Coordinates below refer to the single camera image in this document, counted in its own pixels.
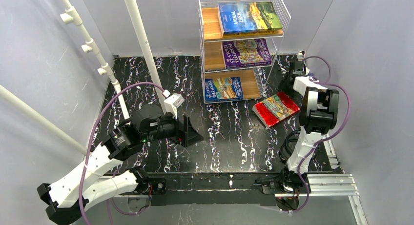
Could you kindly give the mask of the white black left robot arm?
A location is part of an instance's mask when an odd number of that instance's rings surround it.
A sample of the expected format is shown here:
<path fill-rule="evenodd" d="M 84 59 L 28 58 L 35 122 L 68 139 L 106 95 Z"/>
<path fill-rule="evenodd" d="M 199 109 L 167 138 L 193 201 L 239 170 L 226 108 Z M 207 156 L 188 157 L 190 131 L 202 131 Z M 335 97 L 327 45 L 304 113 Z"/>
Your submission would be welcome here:
<path fill-rule="evenodd" d="M 180 120 L 171 112 L 164 113 L 157 105 L 142 106 L 66 176 L 38 187 L 40 199 L 47 204 L 45 212 L 49 220 L 58 225 L 69 225 L 94 205 L 124 193 L 164 194 L 165 180 L 151 179 L 142 166 L 102 180 L 106 172 L 136 154 L 144 144 L 164 139 L 189 147 L 204 138 L 192 127 L 188 116 Z"/>

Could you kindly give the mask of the blue animal farm book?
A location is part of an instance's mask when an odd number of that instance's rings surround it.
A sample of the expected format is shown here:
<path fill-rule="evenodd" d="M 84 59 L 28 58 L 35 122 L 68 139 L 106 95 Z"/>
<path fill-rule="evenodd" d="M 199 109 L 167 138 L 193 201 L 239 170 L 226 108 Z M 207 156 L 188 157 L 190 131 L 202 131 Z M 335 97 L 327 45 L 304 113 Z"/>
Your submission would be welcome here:
<path fill-rule="evenodd" d="M 283 29 L 271 1 L 220 3 L 218 18 L 222 33 Z"/>

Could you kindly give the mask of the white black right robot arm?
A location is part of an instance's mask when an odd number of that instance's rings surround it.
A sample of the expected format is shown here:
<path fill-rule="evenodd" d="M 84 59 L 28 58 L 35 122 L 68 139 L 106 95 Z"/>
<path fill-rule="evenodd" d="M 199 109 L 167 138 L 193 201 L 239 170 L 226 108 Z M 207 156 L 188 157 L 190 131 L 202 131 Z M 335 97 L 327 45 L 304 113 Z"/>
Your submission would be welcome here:
<path fill-rule="evenodd" d="M 300 134 L 287 160 L 289 171 L 308 172 L 316 146 L 337 123 L 339 91 L 328 89 L 307 77 L 303 61 L 292 61 L 279 89 L 293 99 L 302 98 L 299 111 Z"/>

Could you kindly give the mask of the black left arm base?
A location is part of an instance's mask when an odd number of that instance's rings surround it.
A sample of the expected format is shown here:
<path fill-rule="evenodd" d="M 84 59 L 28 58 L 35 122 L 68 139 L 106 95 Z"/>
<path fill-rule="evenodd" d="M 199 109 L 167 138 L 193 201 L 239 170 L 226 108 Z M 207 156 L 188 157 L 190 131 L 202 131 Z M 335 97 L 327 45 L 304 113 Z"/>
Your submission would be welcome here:
<path fill-rule="evenodd" d="M 166 179 L 161 177 L 141 177 L 138 174 L 133 174 L 133 179 L 128 180 L 132 186 L 122 189 L 120 194 L 132 195 L 164 195 L 166 194 Z"/>

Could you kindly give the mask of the blue 91-storey treehouse book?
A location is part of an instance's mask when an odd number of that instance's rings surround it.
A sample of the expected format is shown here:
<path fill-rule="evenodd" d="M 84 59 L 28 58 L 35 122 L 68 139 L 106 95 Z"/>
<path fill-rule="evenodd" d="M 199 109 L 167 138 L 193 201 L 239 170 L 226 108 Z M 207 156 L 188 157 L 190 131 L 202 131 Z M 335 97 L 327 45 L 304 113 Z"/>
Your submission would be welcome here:
<path fill-rule="evenodd" d="M 226 102 L 244 98 L 240 77 L 205 79 L 205 101 Z"/>

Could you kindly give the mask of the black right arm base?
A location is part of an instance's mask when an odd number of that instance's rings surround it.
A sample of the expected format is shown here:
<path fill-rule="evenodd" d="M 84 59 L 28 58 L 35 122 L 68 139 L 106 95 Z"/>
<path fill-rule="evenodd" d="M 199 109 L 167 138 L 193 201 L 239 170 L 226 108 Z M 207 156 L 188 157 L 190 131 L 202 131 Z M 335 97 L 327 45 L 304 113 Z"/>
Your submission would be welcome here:
<path fill-rule="evenodd" d="M 309 196 L 311 190 L 308 186 L 308 174 L 297 174 L 287 169 L 282 170 L 274 176 L 259 177 L 254 181 L 259 191 L 263 194 L 280 194 L 277 196 L 276 206 L 280 211 L 296 212 L 301 210 L 304 205 L 299 205 L 299 195 L 301 190 Z"/>

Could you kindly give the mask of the white wire wooden shelf rack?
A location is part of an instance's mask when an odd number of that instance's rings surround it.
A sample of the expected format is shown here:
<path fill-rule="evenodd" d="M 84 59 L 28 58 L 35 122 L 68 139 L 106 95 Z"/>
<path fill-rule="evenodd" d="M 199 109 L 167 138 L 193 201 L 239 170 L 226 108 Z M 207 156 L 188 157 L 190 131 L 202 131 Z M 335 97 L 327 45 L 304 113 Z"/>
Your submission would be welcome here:
<path fill-rule="evenodd" d="M 198 0 L 204 102 L 261 98 L 291 15 L 283 0 Z"/>

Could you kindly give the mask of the purple 52-storey treehouse book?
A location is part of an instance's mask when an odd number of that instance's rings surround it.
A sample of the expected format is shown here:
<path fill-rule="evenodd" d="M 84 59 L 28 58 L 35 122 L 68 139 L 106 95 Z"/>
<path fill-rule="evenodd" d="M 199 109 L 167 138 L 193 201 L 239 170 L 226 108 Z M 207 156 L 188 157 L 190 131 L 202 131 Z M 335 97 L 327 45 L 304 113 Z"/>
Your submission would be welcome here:
<path fill-rule="evenodd" d="M 225 69 L 250 68 L 272 64 L 265 38 L 221 42 Z"/>

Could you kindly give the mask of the red treehouse book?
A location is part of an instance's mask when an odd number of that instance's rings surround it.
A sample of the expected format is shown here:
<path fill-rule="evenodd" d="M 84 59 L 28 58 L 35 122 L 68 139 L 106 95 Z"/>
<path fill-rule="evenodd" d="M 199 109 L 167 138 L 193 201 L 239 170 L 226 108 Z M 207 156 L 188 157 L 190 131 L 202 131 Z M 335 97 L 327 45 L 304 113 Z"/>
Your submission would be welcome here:
<path fill-rule="evenodd" d="M 252 108 L 266 129 L 269 129 L 300 111 L 300 107 L 284 92 L 270 96 Z"/>

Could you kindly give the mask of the orange 130-storey treehouse book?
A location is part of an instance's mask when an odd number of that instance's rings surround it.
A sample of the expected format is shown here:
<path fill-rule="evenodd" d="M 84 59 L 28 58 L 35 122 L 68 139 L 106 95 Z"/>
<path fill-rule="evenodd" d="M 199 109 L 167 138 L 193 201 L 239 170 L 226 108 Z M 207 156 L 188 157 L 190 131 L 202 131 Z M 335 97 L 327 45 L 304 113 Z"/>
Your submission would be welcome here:
<path fill-rule="evenodd" d="M 283 35 L 283 30 L 269 30 L 269 31 L 250 31 L 250 32 L 239 32 L 239 33 L 223 33 L 223 38 L 234 38 L 234 37 L 250 37 L 250 36 L 268 36 L 268 35 Z"/>

